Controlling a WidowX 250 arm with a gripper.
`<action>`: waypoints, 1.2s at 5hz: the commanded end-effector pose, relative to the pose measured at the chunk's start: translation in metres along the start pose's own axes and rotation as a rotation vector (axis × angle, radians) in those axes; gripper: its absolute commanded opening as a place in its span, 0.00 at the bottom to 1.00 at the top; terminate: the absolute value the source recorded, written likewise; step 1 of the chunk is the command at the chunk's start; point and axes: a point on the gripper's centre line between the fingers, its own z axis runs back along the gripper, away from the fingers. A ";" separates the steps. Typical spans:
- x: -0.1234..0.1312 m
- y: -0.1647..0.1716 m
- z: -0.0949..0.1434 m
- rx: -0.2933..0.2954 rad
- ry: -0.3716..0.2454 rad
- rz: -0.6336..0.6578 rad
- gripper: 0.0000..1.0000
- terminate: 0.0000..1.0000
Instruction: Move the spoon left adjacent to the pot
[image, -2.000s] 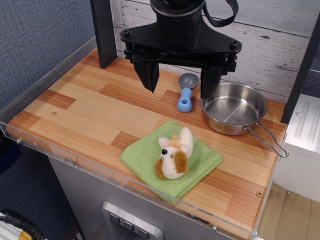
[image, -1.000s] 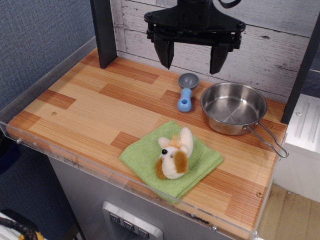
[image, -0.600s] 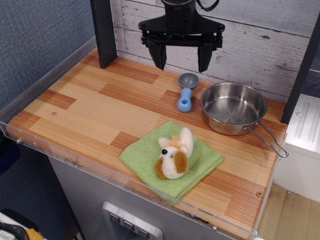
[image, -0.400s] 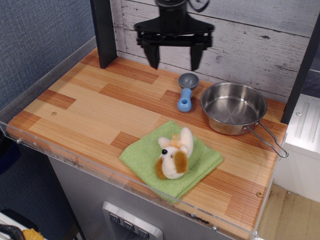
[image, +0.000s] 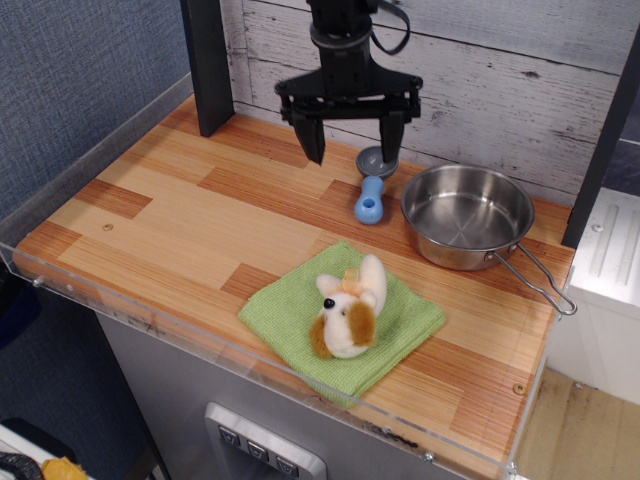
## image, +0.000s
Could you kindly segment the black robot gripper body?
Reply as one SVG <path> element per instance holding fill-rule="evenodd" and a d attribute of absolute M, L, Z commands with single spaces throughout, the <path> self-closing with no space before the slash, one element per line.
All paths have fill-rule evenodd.
<path fill-rule="evenodd" d="M 389 70 L 369 46 L 320 50 L 319 69 L 278 82 L 282 117 L 301 121 L 382 119 L 399 115 L 409 122 L 421 114 L 420 77 Z"/>

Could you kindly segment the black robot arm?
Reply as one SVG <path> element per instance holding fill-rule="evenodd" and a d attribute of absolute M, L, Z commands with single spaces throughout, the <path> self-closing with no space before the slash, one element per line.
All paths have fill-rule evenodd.
<path fill-rule="evenodd" d="M 382 161 L 398 160 L 404 125 L 421 114 L 421 77 L 386 69 L 371 57 L 381 43 L 371 16 L 380 9 L 410 25 L 408 16 L 388 1 L 311 1 L 310 38 L 320 68 L 276 84 L 281 116 L 294 127 L 307 158 L 324 157 L 325 120 L 377 119 Z"/>

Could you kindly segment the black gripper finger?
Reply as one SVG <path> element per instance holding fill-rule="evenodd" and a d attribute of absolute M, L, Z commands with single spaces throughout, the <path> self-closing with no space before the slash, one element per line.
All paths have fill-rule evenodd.
<path fill-rule="evenodd" d="M 380 118 L 379 130 L 383 162 L 395 163 L 404 135 L 405 116 L 403 113 L 389 113 Z"/>
<path fill-rule="evenodd" d="M 306 157 L 321 165 L 325 153 L 324 126 L 321 119 L 292 113 L 292 126 Z"/>

